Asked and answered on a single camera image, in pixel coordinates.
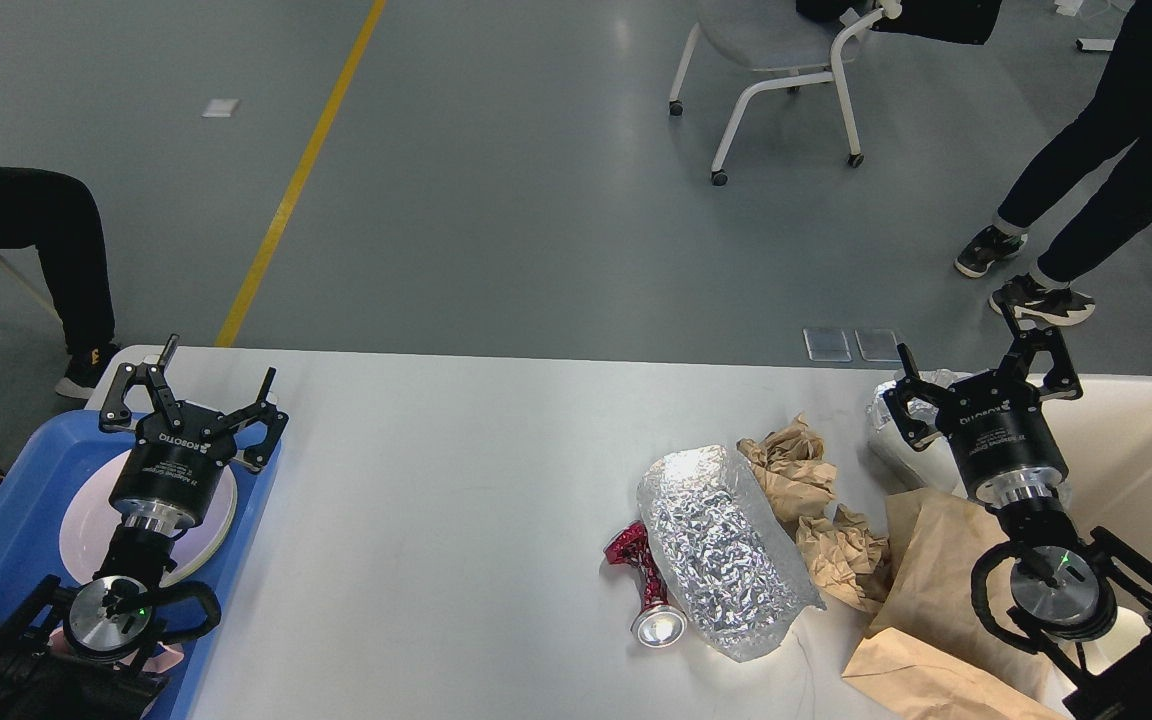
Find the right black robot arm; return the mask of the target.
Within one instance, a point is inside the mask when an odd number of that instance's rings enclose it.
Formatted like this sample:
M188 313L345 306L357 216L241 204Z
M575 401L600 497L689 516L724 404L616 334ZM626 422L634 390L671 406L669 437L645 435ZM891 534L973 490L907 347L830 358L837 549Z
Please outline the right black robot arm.
M995 516L1005 541L975 562L970 600L998 641L1043 655L1073 684L1064 707L1076 719L1152 719L1152 562L1111 530L1087 538L1068 514L1069 468L1043 406L1082 397L1059 328L1023 327L1005 306L1011 344L995 369L948 386L929 382L905 343L902 374L884 406L911 450L945 438L969 501ZM1140 602L1149 632L1101 673L1076 646L1114 628L1116 589Z

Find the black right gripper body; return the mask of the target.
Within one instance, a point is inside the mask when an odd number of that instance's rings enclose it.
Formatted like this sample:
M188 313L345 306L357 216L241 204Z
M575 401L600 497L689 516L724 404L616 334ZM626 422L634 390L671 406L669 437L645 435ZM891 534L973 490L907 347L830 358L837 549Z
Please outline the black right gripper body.
M946 409L946 441L973 502L1068 498L1068 465L1034 388L965 387Z

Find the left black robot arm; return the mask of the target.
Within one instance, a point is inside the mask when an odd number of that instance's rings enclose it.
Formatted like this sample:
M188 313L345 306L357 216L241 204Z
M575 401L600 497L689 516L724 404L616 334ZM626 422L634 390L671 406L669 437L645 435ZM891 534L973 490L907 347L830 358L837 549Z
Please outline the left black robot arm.
M174 395L170 338L99 410L29 438L0 488L0 719L183 719L289 415Z

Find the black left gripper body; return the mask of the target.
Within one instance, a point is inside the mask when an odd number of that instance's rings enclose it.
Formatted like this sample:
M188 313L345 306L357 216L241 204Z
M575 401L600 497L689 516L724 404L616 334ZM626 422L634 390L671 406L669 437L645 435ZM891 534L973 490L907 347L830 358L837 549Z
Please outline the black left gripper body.
M170 530L200 525L215 495L221 469L236 455L236 430L206 406L180 407L177 425L165 414L134 424L136 444L120 471L109 505L123 518L154 518Z

